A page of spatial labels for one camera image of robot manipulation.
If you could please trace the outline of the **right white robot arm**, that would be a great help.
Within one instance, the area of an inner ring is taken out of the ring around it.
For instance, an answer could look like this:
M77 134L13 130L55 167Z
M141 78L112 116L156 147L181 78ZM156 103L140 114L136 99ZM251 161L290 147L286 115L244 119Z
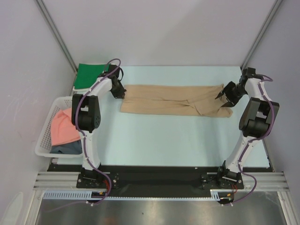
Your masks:
M223 107L234 107L244 95L249 97L239 122L239 139L217 172L216 183L221 189L230 189L242 181L243 166L251 150L271 133L279 103L271 100L264 84L272 81L266 75L257 74L255 68L248 67L242 70L238 83L229 82L217 96L225 97Z

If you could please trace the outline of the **beige t shirt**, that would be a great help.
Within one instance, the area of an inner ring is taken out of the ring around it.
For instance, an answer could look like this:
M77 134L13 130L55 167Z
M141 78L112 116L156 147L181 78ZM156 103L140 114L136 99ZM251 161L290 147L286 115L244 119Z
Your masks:
M217 86L127 85L120 111L122 113L206 116L229 118L232 110L216 98L223 89Z

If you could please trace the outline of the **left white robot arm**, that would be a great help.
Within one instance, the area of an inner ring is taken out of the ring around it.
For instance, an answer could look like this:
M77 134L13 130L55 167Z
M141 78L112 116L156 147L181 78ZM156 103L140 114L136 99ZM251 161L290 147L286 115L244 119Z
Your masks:
M98 136L101 122L100 100L107 93L115 99L123 99L126 89L121 84L124 76L118 65L107 65L95 83L84 94L72 96L72 124L79 131L83 164L77 179L77 188L110 187L109 177L100 172Z

